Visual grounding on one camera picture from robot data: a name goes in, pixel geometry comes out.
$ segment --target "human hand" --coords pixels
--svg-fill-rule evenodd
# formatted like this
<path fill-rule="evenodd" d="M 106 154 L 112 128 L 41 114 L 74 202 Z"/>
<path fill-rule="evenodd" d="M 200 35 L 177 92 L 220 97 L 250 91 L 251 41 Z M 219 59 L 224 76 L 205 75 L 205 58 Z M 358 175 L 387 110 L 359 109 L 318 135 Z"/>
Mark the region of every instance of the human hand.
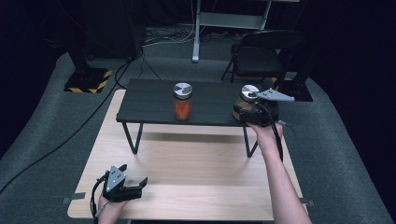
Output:
<path fill-rule="evenodd" d="M 269 156 L 274 156 L 279 158 L 279 151 L 276 144 L 276 137 L 271 126 L 261 127 L 256 124 L 247 124 L 254 132 L 257 134 L 257 143 L 262 150 L 262 155 L 264 158 Z M 283 136 L 283 127 L 280 124 L 276 124 L 276 129 L 279 137 Z"/>
<path fill-rule="evenodd" d="M 120 214 L 122 213 L 123 207 L 129 201 L 123 201 L 120 203 L 111 203 L 108 199 L 101 195 L 99 197 L 99 209 L 101 207 L 105 207 L 102 214 L 99 216 L 99 224 L 110 224 L 116 223 L 117 219 L 119 219 Z"/>

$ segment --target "black table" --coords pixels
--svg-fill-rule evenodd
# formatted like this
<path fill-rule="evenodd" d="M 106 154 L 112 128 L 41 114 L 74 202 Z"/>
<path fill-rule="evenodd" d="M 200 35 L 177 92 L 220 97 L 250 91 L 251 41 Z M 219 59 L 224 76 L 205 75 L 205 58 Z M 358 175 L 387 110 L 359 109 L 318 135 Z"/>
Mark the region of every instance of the black table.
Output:
<path fill-rule="evenodd" d="M 122 99 L 117 122 L 121 122 L 131 150 L 137 153 L 144 123 L 242 127 L 247 156 L 250 158 L 257 142 L 250 149 L 246 123 L 233 117 L 233 104 L 244 84 L 189 82 L 192 85 L 192 110 L 188 120 L 174 115 L 173 88 L 178 82 L 131 78 Z M 131 139 L 127 123 L 140 123 L 136 143 Z"/>

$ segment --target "wooden platform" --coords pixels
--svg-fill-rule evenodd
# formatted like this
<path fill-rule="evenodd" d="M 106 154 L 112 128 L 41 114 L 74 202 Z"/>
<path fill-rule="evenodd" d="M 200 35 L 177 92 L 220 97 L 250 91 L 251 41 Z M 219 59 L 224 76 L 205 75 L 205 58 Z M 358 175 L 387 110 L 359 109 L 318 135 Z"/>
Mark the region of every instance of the wooden platform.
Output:
<path fill-rule="evenodd" d="M 137 155 L 116 122 L 125 91 L 116 91 L 97 136 L 68 215 L 92 218 L 90 197 L 96 179 L 110 166 L 127 164 L 125 186 L 146 176 L 141 199 L 129 202 L 127 219 L 273 220 L 264 160 L 258 148 L 247 158 L 241 127 L 145 124 Z M 138 124 L 128 124 L 134 140 Z M 249 143 L 255 133 L 247 129 Z M 300 197 L 302 193 L 283 141 L 284 163 Z M 99 197 L 102 185 L 96 191 Z"/>

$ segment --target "orange jar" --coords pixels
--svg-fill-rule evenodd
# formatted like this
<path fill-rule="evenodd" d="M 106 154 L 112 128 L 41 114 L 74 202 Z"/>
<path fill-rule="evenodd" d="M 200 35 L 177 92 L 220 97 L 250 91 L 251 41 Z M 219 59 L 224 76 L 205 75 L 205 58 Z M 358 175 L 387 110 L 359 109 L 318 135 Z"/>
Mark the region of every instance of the orange jar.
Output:
<path fill-rule="evenodd" d="M 175 96 L 175 117 L 179 120 L 186 120 L 191 115 L 192 86 L 185 82 L 177 83 L 174 87 Z"/>

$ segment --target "dark background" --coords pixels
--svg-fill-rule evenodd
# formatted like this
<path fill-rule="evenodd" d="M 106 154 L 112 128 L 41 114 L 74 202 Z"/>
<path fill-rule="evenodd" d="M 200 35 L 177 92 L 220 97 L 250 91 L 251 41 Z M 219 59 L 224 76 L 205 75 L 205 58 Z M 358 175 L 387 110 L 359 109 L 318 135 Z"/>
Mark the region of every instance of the dark background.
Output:
<path fill-rule="evenodd" d="M 64 1 L 63 5 L 70 16 L 89 27 L 84 22 L 88 10 L 84 2 Z M 140 3 L 136 9 L 146 25 L 173 24 L 191 17 L 190 1 L 135 2 Z M 66 52 L 54 4 L 56 1 L 15 0 L 6 1 L 0 9 L 0 157 L 35 111 L 57 59 Z M 216 11 L 260 15 L 263 7 L 254 1 L 218 1 Z M 203 10 L 212 8 L 213 1 L 203 1 Z M 329 95 L 384 204 L 396 219 L 395 100 L 391 91 L 396 74 L 396 2 L 273 3 L 267 27 L 306 34 L 307 45 L 293 61 L 292 69 L 313 78 Z M 74 28 L 79 44 L 83 48 L 89 45 L 86 34 Z M 205 34 L 223 31 L 210 28 Z"/>

